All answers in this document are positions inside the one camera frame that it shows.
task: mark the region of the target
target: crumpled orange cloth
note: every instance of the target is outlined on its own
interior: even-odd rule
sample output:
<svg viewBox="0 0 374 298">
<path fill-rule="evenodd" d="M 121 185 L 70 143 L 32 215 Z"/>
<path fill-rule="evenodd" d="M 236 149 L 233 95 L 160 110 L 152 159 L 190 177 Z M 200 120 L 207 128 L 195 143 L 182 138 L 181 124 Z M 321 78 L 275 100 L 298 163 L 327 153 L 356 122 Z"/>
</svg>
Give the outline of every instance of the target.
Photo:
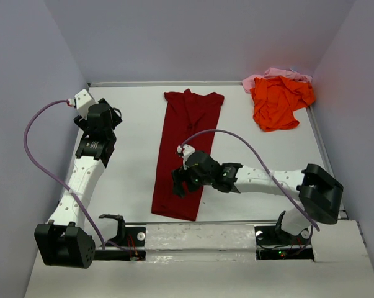
<svg viewBox="0 0 374 298">
<path fill-rule="evenodd" d="M 251 89 L 254 102 L 253 119 L 265 132 L 294 129 L 299 121 L 293 111 L 308 107 L 315 101 L 310 83 L 296 82 L 284 76 L 254 79 Z"/>
</svg>

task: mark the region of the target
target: gray wall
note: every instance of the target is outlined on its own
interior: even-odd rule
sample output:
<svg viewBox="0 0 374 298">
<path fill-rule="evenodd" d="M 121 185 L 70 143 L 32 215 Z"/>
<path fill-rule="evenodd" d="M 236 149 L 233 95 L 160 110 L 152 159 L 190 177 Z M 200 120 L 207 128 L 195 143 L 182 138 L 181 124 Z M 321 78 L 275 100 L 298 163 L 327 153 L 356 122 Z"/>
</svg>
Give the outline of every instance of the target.
<svg viewBox="0 0 374 298">
<path fill-rule="evenodd" d="M 374 0 L 358 0 L 314 73 L 314 112 L 374 266 Z"/>
<path fill-rule="evenodd" d="M 354 0 L 46 0 L 83 75 L 98 81 L 311 74 Z"/>
<path fill-rule="evenodd" d="M 24 127 L 39 108 L 84 87 L 45 3 L 0 1 L 0 298 L 23 297 L 37 253 L 33 231 L 61 188 L 28 160 Z M 65 176 L 76 129 L 74 111 L 54 107 L 30 132 L 33 154 Z"/>
</svg>

